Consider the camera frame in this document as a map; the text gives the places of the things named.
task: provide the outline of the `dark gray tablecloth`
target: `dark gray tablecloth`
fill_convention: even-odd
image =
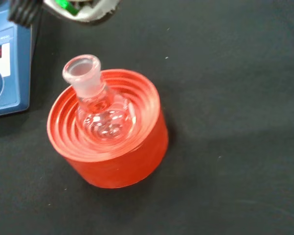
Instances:
[[[146,75],[170,129],[159,168],[88,185],[56,153],[63,65]],[[0,234],[294,235],[294,0],[125,0],[98,27],[43,14],[28,112],[0,117]]]

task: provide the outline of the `red cork ring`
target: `red cork ring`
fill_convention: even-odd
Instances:
[[[121,188],[143,180],[157,168],[167,150],[168,133],[158,92],[145,76],[130,70],[104,70],[102,79],[133,103],[138,125],[135,133],[107,146],[81,132],[72,86],[53,104],[47,133],[55,150],[87,182],[101,188]]]

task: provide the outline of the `lab equipment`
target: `lab equipment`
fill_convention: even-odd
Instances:
[[[101,79],[101,64],[93,55],[70,60],[63,69],[63,78],[78,97],[77,126],[98,143],[123,141],[133,131],[136,115],[133,104]]]
[[[109,19],[121,0],[14,0],[9,20],[30,27],[42,8],[60,19],[96,25]]]
[[[0,115],[29,106],[31,29],[9,22],[8,12],[8,1],[0,1]]]
[[[155,86],[130,70],[104,70],[91,55],[69,61],[72,84],[53,104],[48,137],[90,184],[121,188],[150,175],[162,161],[168,132]]]

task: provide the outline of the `clear glass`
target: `clear glass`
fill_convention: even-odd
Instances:
[[[70,60],[63,69],[63,78],[76,91],[79,107],[78,126],[99,141],[122,140],[136,123],[134,106],[101,79],[101,64],[93,55]]]

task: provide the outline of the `black cable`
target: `black cable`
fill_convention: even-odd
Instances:
[[[43,0],[10,0],[8,20],[24,27],[30,27],[39,15]]]

